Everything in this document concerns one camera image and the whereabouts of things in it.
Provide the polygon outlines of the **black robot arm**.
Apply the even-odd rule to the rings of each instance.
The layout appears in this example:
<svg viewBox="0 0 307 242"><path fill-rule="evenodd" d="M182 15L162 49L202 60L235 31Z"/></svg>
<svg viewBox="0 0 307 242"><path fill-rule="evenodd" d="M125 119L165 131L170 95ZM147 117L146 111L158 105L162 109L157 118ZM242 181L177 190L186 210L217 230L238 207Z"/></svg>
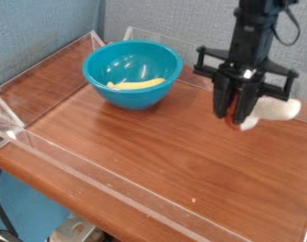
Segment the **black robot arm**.
<svg viewBox="0 0 307 242"><path fill-rule="evenodd" d="M214 113L231 125L245 123L263 96L286 101L298 72L270 60L271 43L279 39L279 14L290 14L298 0L239 0L237 23L227 50L198 48L194 73L213 79Z"/></svg>

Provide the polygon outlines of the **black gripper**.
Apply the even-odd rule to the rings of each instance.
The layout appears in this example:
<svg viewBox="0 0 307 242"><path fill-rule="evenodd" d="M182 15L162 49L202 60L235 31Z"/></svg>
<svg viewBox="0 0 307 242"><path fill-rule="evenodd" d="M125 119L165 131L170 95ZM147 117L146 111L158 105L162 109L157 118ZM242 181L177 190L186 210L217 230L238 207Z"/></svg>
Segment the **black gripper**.
<svg viewBox="0 0 307 242"><path fill-rule="evenodd" d="M293 85L299 73L294 69L279 65L270 59L265 59L257 66L247 66L229 59L229 51L213 49L206 46L198 48L199 57L194 73L213 78L214 83L214 113L218 118L229 115L234 104L237 105L234 124L245 123L251 114L259 96L267 95L287 101L291 95ZM266 82L266 74L286 77L285 86L275 86Z"/></svg>

